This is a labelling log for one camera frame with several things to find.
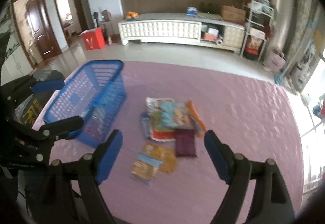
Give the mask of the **light blue snack bag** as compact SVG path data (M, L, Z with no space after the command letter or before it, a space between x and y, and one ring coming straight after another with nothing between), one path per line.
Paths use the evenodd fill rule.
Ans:
M193 124L185 103L163 101L159 103L161 123L171 129L193 129Z

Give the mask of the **black yellow printed bag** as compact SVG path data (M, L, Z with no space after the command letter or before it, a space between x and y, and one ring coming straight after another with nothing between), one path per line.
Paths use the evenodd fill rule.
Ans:
M54 79L64 80L64 75L57 70L36 70L32 76L41 82ZM16 109L16 120L31 128L54 91L39 92L30 95Z

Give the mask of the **white tufted tv cabinet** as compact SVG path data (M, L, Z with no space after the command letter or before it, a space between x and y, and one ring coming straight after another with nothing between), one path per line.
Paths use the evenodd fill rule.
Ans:
M123 45L129 41L172 43L225 49L240 53L245 28L241 25L183 13L141 14L118 23ZM216 44L217 39L223 45Z

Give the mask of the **orange blue small snack bag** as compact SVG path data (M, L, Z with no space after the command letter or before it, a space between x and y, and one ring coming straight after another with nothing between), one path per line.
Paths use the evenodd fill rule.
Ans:
M133 162L131 176L145 184L150 184L162 164L162 160L138 152L137 160Z

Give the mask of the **purple blue snack bar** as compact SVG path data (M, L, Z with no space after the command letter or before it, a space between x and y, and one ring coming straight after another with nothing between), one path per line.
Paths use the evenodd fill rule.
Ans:
M140 116L141 127L143 135L146 139L149 139L152 134L151 120L147 112L143 112Z

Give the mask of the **red cardboard box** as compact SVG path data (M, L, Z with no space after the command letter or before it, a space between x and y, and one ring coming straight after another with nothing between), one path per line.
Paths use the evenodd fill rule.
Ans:
M81 33L81 38L84 41L86 50L101 49L105 45L105 40L102 34L102 29L97 27L95 29L86 30Z

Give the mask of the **blue tissue box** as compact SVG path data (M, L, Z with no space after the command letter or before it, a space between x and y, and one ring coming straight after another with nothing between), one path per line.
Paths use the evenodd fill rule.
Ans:
M198 14L198 10L195 7L188 7L186 10L186 15L196 16Z

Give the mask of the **paper towel roll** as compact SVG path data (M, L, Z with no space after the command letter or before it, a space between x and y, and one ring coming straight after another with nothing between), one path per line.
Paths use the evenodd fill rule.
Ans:
M223 45L223 40L222 39L217 39L216 44L219 45L219 46L222 46Z

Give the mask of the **maroon snack packet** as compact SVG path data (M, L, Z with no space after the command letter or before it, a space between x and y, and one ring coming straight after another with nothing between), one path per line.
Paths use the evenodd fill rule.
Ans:
M175 130L176 157L197 157L195 131L193 129Z

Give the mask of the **orange long snack packet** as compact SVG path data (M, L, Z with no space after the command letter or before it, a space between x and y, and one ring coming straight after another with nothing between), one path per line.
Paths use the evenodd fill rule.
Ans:
M197 136L198 137L204 136L205 132L207 131L207 128L203 123L202 119L199 117L193 102L191 100L187 101L186 107L188 108L188 114L194 121L196 131L197 131Z

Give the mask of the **red white snack bag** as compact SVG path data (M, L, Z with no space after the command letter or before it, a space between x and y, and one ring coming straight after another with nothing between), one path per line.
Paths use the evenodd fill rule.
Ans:
M152 98L145 99L147 114L150 121L150 138L157 142L175 141L174 129L168 128L162 123L161 102L175 102L172 98Z

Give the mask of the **pile of oranges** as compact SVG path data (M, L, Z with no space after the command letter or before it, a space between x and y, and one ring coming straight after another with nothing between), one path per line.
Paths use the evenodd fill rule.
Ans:
M125 19L134 19L138 16L139 14L136 12L127 12L127 14L125 15Z

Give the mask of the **yellow orange snack pouch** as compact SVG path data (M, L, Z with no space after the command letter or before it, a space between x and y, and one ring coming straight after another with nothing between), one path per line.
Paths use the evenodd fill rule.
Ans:
M157 160L161 160L162 164L159 167L160 172L171 174L175 172L177 166L177 157L175 151L165 148L163 146L155 146L146 143L141 151Z

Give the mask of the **brown wicker basket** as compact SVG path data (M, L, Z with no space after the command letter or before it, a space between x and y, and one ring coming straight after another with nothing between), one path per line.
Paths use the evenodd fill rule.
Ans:
M244 24L246 20L246 11L243 9L235 8L233 6L222 5L221 16L224 21L236 24Z

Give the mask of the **pink shopping bag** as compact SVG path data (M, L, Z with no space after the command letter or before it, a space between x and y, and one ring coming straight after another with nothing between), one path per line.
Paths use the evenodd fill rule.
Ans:
M264 67L273 73L279 73L286 63L285 55L280 50L272 50L263 61Z

